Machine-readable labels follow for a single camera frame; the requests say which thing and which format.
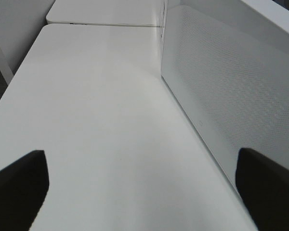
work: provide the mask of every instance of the white desk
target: white desk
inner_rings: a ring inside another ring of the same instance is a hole
[[[56,0],[46,19],[50,23],[160,26],[164,0]]]
[[[33,231],[255,231],[160,78],[156,30],[43,28],[0,101],[0,169],[45,150]]]

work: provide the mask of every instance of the desk privacy screen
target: desk privacy screen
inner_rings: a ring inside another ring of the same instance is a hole
[[[171,0],[162,77],[233,185],[242,147],[289,169],[284,28],[241,0]]]

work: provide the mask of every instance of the desk surface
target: desk surface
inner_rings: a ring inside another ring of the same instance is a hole
[[[31,230],[256,230],[160,77],[156,28],[49,25],[0,101],[0,169],[45,150]]]
[[[47,22],[60,24],[159,26],[162,0],[56,0]]]

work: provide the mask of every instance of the perforated panel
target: perforated panel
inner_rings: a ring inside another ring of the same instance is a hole
[[[241,147],[289,168],[289,55],[179,6],[167,16],[162,75],[232,182]]]

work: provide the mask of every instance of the white table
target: white table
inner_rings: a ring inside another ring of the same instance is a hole
[[[56,0],[50,23],[160,26],[164,0]]]
[[[160,77],[154,28],[43,28],[0,101],[0,169],[45,150],[33,231],[255,231]]]

